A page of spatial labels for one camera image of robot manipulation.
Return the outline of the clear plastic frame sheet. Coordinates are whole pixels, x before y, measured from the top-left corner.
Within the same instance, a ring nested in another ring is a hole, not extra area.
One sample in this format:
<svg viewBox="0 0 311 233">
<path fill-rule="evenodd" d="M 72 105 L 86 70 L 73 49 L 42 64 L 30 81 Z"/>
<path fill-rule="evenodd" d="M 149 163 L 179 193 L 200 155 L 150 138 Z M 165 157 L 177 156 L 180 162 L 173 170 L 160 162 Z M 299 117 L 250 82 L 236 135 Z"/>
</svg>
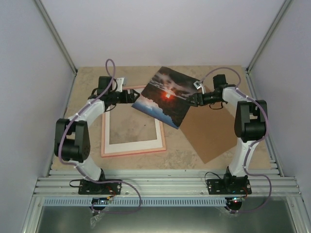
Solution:
<svg viewBox="0 0 311 233">
<path fill-rule="evenodd" d="M 121 144 L 157 139 L 155 119 L 130 104 L 117 105 L 110 112 L 109 142 Z"/>
</svg>

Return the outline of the sunset landscape photo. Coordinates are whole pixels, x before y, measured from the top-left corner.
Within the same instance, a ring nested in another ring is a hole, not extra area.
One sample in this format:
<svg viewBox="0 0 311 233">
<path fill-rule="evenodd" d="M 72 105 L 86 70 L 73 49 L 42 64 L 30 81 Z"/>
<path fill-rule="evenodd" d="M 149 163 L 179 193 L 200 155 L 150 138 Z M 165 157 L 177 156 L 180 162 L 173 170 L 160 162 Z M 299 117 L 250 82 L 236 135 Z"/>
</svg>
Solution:
<svg viewBox="0 0 311 233">
<path fill-rule="evenodd" d="M 161 67 L 132 107 L 178 129 L 190 108 L 187 98 L 198 93 L 194 86 L 196 81 L 196 78 Z"/>
</svg>

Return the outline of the brown cardboard backing board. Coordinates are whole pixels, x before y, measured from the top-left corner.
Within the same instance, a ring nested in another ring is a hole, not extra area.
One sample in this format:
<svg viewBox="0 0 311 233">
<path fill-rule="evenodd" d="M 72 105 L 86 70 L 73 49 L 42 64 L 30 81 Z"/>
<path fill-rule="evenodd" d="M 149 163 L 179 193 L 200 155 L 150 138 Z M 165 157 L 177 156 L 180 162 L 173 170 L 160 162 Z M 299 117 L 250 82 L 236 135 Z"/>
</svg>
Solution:
<svg viewBox="0 0 311 233">
<path fill-rule="evenodd" d="M 236 146 L 234 122 L 234 117 L 225 108 L 191 107 L 180 129 L 206 164 Z"/>
</svg>

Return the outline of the white mat board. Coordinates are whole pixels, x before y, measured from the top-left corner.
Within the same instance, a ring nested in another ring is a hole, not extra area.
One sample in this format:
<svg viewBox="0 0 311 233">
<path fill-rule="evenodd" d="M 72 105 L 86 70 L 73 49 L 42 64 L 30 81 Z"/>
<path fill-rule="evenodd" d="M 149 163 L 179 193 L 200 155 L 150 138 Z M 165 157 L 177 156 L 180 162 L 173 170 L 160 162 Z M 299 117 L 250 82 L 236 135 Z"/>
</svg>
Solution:
<svg viewBox="0 0 311 233">
<path fill-rule="evenodd" d="M 166 150 L 163 123 L 157 119 L 155 119 L 156 139 L 111 144 L 110 143 L 111 112 L 112 111 L 106 112 L 102 115 L 102 144 L 101 144 L 102 157 L 114 157 L 131 154 L 160 152 Z"/>
</svg>

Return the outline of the pink wooden picture frame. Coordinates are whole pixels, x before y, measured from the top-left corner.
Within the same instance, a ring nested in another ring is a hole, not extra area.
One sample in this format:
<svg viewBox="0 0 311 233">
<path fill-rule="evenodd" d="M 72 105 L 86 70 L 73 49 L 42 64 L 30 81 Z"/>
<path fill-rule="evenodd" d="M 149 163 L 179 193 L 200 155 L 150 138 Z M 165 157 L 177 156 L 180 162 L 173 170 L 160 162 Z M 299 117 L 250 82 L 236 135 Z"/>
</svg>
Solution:
<svg viewBox="0 0 311 233">
<path fill-rule="evenodd" d="M 131 104 L 117 104 L 103 114 L 103 158 L 166 150 L 163 123 Z"/>
</svg>

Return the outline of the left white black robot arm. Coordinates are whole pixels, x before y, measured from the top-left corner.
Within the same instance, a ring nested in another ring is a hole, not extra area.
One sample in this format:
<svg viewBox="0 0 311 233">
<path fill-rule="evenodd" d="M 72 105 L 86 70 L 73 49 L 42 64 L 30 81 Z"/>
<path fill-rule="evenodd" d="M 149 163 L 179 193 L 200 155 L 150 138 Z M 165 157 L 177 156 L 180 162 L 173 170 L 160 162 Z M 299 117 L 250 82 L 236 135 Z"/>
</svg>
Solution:
<svg viewBox="0 0 311 233">
<path fill-rule="evenodd" d="M 83 178 L 90 181 L 90 189 L 100 194 L 106 190 L 104 171 L 90 154 L 89 126 L 102 114 L 117 104 L 134 103 L 140 93 L 134 89 L 123 89 L 124 78 L 100 76 L 98 87 L 93 89 L 86 104 L 69 118 L 60 118 L 55 126 L 54 154 L 60 163 L 72 165 Z"/>
</svg>

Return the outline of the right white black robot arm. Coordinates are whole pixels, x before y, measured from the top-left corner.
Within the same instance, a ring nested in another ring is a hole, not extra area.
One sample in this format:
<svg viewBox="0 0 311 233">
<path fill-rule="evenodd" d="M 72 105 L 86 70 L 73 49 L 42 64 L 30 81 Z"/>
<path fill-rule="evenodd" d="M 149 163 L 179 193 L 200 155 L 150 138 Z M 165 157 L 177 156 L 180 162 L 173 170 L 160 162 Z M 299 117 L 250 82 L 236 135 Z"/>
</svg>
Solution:
<svg viewBox="0 0 311 233">
<path fill-rule="evenodd" d="M 206 92 L 202 81 L 195 81 L 200 92 L 187 98 L 190 106 L 199 107 L 214 103 L 229 103 L 236 108 L 234 132 L 237 137 L 235 156 L 222 178 L 206 179 L 209 194 L 251 194 L 248 172 L 249 161 L 255 148 L 268 134 L 267 103 L 254 100 L 239 90 L 237 85 L 228 84 L 225 75 L 213 77 L 214 91 Z"/>
</svg>

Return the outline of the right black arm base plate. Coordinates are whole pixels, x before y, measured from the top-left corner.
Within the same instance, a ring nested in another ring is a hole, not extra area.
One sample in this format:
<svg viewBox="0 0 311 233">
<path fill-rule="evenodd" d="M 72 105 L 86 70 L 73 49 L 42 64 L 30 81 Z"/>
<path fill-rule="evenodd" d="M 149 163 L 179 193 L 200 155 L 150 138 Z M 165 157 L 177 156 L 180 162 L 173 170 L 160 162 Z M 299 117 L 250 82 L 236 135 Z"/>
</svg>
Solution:
<svg viewBox="0 0 311 233">
<path fill-rule="evenodd" d="M 222 179 L 207 179 L 206 185 L 210 195 L 228 194 L 228 195 L 246 195 L 252 194 L 250 183 L 225 182 Z"/>
</svg>

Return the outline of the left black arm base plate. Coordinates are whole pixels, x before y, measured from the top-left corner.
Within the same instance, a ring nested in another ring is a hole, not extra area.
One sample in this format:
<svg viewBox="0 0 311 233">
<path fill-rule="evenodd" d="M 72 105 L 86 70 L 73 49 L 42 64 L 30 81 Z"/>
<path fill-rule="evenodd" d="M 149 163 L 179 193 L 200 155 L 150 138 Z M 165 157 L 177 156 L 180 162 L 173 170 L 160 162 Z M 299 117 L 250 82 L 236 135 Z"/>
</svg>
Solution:
<svg viewBox="0 0 311 233">
<path fill-rule="evenodd" d="M 121 180 L 107 180 L 108 183 L 97 184 L 91 181 L 81 180 L 79 195 L 119 195 L 121 193 Z"/>
</svg>

